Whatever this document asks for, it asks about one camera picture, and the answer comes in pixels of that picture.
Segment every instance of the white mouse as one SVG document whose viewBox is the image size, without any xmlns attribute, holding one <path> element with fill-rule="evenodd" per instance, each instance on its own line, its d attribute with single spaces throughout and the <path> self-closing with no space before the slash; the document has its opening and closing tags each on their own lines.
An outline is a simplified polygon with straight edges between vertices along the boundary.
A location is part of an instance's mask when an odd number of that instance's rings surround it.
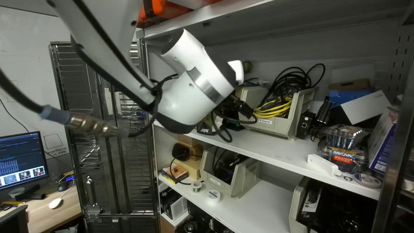
<svg viewBox="0 0 414 233">
<path fill-rule="evenodd" d="M 49 203 L 49 208 L 51 208 L 51 209 L 58 208 L 60 206 L 60 204 L 62 203 L 62 201 L 63 201 L 62 198 L 56 198 L 51 203 Z"/>
</svg>

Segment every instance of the pegboard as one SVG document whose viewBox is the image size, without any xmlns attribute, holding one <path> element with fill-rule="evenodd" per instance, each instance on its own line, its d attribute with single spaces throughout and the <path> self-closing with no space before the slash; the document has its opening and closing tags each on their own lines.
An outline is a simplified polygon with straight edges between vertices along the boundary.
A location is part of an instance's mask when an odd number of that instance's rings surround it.
<svg viewBox="0 0 414 233">
<path fill-rule="evenodd" d="M 397 96 L 404 93 L 413 53 L 414 25 L 398 27 L 388 75 L 383 78 L 379 87 L 392 104 L 397 104 Z"/>
</svg>

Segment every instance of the monitor screen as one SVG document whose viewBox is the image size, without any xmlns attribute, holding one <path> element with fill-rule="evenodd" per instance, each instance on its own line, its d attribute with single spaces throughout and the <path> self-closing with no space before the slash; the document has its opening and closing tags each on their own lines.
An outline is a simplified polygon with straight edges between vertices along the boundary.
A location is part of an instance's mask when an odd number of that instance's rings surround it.
<svg viewBox="0 0 414 233">
<path fill-rule="evenodd" d="M 48 176 L 40 132 L 0 137 L 0 190 Z"/>
</svg>

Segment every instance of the metal cabinet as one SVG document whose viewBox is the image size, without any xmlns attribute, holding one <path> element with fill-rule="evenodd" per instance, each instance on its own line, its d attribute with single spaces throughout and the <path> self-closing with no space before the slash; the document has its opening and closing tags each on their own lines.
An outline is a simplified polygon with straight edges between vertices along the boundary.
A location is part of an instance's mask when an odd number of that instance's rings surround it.
<svg viewBox="0 0 414 233">
<path fill-rule="evenodd" d="M 69 42 L 51 42 L 49 51 L 62 109 L 130 130 L 146 124 L 147 113 L 92 70 Z M 140 63 L 137 52 L 137 44 L 132 44 L 135 65 Z M 120 139 L 67 130 L 88 232 L 158 232 L 151 138 L 151 131 Z"/>
</svg>

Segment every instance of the white shelf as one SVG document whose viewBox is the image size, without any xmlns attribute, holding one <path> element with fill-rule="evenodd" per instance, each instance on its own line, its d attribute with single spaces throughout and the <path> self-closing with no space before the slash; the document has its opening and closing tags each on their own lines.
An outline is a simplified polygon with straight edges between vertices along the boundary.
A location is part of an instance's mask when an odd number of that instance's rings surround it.
<svg viewBox="0 0 414 233">
<path fill-rule="evenodd" d="M 210 205 L 206 202 L 205 194 L 213 189 L 211 184 L 204 182 L 202 190 L 193 193 L 189 185 L 173 184 L 162 176 L 158 176 L 158 179 L 235 233 L 290 232 L 292 191 L 262 180 L 240 199 L 222 194 L 218 204 Z M 183 180 L 189 183 L 193 181 L 190 177 Z"/>
<path fill-rule="evenodd" d="M 407 4 L 406 0 L 222 0 L 145 28 L 143 37 L 165 41 L 164 36 L 186 28 L 204 45 L 234 43 L 399 18 Z"/>
<path fill-rule="evenodd" d="M 154 125 L 163 127 L 155 121 Z M 320 180 L 322 182 L 349 190 L 360 195 L 378 200 L 380 189 L 364 187 L 355 180 L 346 181 L 343 177 L 330 176 L 321 173 L 308 164 L 308 154 L 316 153 L 317 143 L 310 140 L 289 141 L 255 131 L 242 130 L 239 132 L 230 130 L 233 142 L 227 143 L 219 136 L 202 135 L 193 130 L 187 136 L 200 141 L 231 150 L 251 158 L 272 164 L 298 174 Z"/>
<path fill-rule="evenodd" d="M 171 220 L 171 218 L 170 217 L 168 217 L 165 213 L 162 213 L 161 214 L 161 216 L 165 219 L 165 220 L 167 220 L 171 225 L 173 225 L 174 226 L 174 228 L 175 229 L 177 229 L 177 227 L 181 224 L 181 223 L 183 223 L 187 218 L 188 218 L 188 216 L 189 216 L 189 213 L 188 213 L 188 211 L 187 212 L 184 212 L 183 214 L 181 214 L 181 216 L 180 217 L 178 217 L 178 219 L 176 219 L 176 220 Z"/>
</svg>

